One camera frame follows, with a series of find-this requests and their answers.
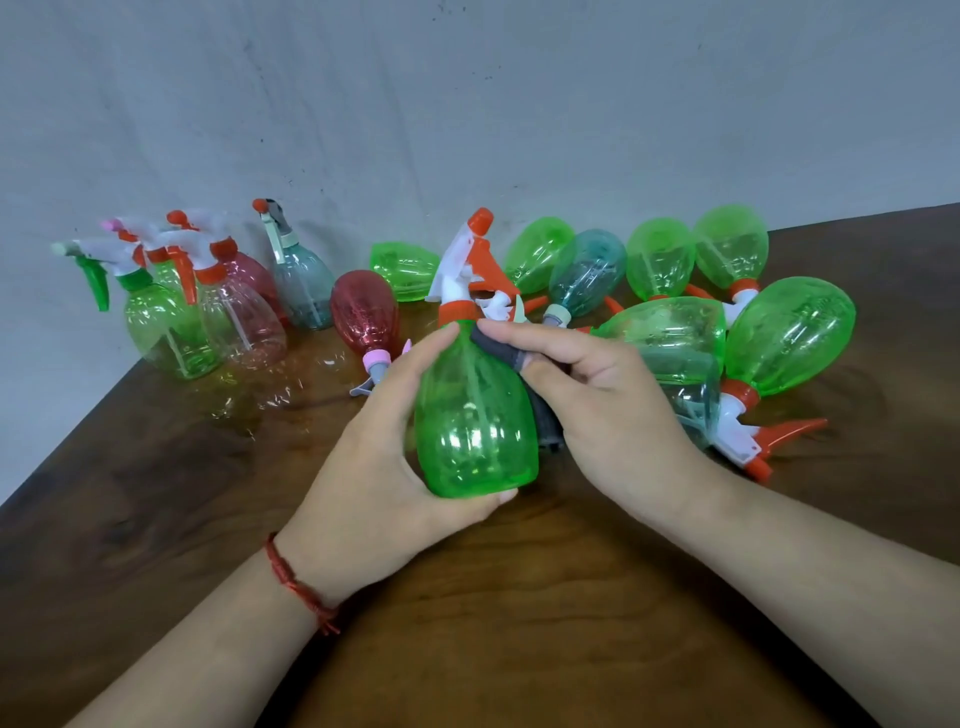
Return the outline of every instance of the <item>right hand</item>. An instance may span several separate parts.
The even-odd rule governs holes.
[[[528,354],[520,374],[557,414],[583,474],[621,505],[709,466],[634,347],[537,324],[483,319],[477,326],[496,341],[538,352]],[[570,375],[546,357],[569,364]]]

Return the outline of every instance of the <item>forearm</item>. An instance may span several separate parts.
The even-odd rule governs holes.
[[[960,713],[960,569],[706,460],[671,490],[623,505],[747,596],[877,720],[946,725]]]
[[[260,550],[70,725],[253,725],[316,628]]]

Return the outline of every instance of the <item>pink nozzle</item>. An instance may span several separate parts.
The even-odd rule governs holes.
[[[386,349],[374,349],[372,352],[365,353],[363,368],[369,371],[374,364],[390,364],[390,352]]]

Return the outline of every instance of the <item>spray bottle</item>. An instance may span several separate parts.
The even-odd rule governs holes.
[[[171,210],[167,213],[167,222],[183,230],[200,231],[209,235],[210,251],[224,264],[227,275],[246,283],[267,302],[282,324],[287,323],[287,314],[276,292],[274,277],[254,258],[240,252],[236,241],[230,236],[224,215],[200,207],[191,207],[187,210]]]
[[[220,365],[204,335],[196,308],[154,283],[144,270],[139,245],[111,238],[54,243],[57,255],[70,255],[84,270],[97,307],[109,310],[107,272],[127,291],[127,332],[140,355],[160,370],[195,379]]]
[[[372,394],[373,387],[387,374],[392,360],[390,352],[396,351],[400,309],[394,292],[373,271],[350,271],[333,284],[330,311],[340,338],[363,357],[364,369],[370,375],[359,387],[351,389],[350,395]]]
[[[253,209],[260,213],[274,249],[274,281],[290,323],[311,330],[329,327],[333,323],[330,269],[313,251],[300,244],[278,202],[258,198],[253,201]]]
[[[154,281],[180,296],[183,295],[177,267],[167,249],[160,243],[160,229],[156,225],[149,220],[125,215],[105,220],[100,227],[105,231],[115,232],[124,242],[141,244],[147,260],[154,266]]]
[[[390,283],[401,303],[422,301],[439,265],[439,255],[410,243],[374,243],[370,250],[370,269]]]
[[[591,331],[636,347],[689,438],[709,446],[717,425],[727,324],[718,301],[639,303]]]
[[[733,303],[724,303],[727,327],[732,327],[747,304],[756,298],[756,280],[767,264],[770,236],[760,216],[745,205],[715,207],[693,226],[697,238],[697,266],[719,288],[729,290]],[[712,296],[688,285],[687,293]]]
[[[681,220],[647,220],[627,241],[627,281],[644,301],[681,296],[696,256],[696,238]]]
[[[529,312],[550,303],[543,312],[543,323],[566,328],[573,317],[590,313],[604,300],[613,303],[610,293],[623,278],[626,263],[623,243],[612,232],[580,232],[557,256],[549,295],[527,302],[525,308]]]
[[[523,229],[507,251],[504,268],[520,293],[546,288],[560,251],[574,238],[573,228],[559,217],[541,217]]]
[[[444,253],[431,285],[431,297],[441,303],[439,325],[460,325],[456,340],[421,378],[415,411],[423,476],[442,497],[510,490],[531,482],[540,468],[537,425],[522,379],[470,340],[481,311],[470,297],[474,266],[468,260],[492,221],[485,207],[473,214]]]
[[[187,303],[200,309],[200,321],[214,351],[242,369],[262,369],[283,358],[287,335],[266,301],[211,252],[208,235],[168,231],[160,239],[177,265]]]
[[[769,427],[737,418],[769,397],[822,372],[850,342],[856,309],[850,297],[825,280],[796,277],[763,289],[730,329],[727,379],[711,443],[759,482],[777,445],[827,425],[799,420]]]

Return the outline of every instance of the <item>wooden table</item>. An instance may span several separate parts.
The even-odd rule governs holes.
[[[833,280],[859,318],[836,364],[758,413],[833,423],[774,461],[773,488],[953,562],[958,231],[960,205],[775,232],[763,279]],[[403,307],[415,338],[434,316]],[[0,509],[0,723],[63,724],[280,527],[363,404],[347,394],[362,375],[331,330],[256,381],[135,366]],[[566,454],[355,606],[343,637],[304,651],[264,725],[867,721]]]

